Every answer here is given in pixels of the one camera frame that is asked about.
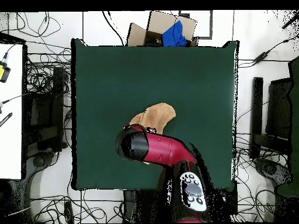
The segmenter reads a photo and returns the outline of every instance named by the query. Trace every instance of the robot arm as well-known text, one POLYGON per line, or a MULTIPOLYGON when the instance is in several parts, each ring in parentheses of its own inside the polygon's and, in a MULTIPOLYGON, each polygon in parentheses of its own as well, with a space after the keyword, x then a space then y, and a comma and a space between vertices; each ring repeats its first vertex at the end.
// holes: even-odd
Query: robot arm
POLYGON ((199 151, 165 135, 148 132, 134 124, 124 127, 116 140, 117 153, 127 159, 159 164, 171 169, 173 222, 230 221, 225 204, 213 187, 199 151))

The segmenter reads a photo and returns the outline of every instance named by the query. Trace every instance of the button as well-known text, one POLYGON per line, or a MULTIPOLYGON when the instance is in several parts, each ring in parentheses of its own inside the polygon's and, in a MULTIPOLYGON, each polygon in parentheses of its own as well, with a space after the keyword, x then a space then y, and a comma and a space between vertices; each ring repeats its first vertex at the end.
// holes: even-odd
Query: button
POLYGON ((199 204, 203 204, 203 201, 200 198, 196 198, 196 202, 198 202, 199 204))
POLYGON ((188 196, 188 201, 189 201, 189 202, 193 202, 193 201, 194 201, 194 198, 191 197, 191 196, 188 196))
POLYGON ((195 184, 188 184, 185 191, 189 195, 194 195, 195 197, 200 197, 202 194, 201 188, 195 184))

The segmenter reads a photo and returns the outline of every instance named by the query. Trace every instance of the white table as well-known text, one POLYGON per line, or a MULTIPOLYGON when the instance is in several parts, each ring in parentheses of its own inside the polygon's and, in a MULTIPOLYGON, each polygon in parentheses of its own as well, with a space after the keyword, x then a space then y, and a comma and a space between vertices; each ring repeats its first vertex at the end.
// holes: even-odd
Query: white table
MULTIPOLYGON (((0 44, 0 60, 11 46, 0 44)), ((0 82, 0 102, 22 95, 22 45, 9 50, 6 62, 11 71, 7 81, 0 82)), ((0 127, 0 179, 21 179, 22 97, 3 105, 0 121, 9 113, 12 117, 0 127)))

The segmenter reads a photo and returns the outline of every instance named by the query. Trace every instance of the cardboard box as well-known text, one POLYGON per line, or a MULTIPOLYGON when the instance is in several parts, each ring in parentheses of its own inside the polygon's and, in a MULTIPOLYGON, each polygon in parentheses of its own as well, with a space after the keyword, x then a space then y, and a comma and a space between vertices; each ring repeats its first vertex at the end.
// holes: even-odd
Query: cardboard box
POLYGON ((175 24, 176 18, 183 25, 182 34, 187 41, 187 46, 197 45, 197 41, 193 40, 193 32, 196 26, 195 20, 181 16, 174 17, 174 15, 159 11, 151 11, 149 16, 146 30, 135 23, 131 23, 128 31, 127 46, 144 46, 147 40, 162 40, 162 34, 175 24))

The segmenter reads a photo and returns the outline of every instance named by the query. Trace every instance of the table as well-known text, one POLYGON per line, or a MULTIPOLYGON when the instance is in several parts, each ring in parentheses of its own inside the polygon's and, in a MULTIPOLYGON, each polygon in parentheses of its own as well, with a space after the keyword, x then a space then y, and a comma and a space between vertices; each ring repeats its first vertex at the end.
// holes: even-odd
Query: table
MULTIPOLYGON (((12 44, 0 44, 3 58, 12 44)), ((0 102, 22 95, 23 46, 15 45, 8 52, 7 65, 11 69, 5 83, 0 82, 0 102)), ((21 179, 22 167, 22 98, 18 97, 2 107, 0 121, 9 113, 12 117, 0 127, 0 179, 21 179)))
POLYGON ((73 189, 155 189, 161 167, 123 160, 115 141, 136 114, 165 102, 176 118, 164 134, 192 142, 214 186, 231 190, 237 46, 85 47, 72 40, 73 189))

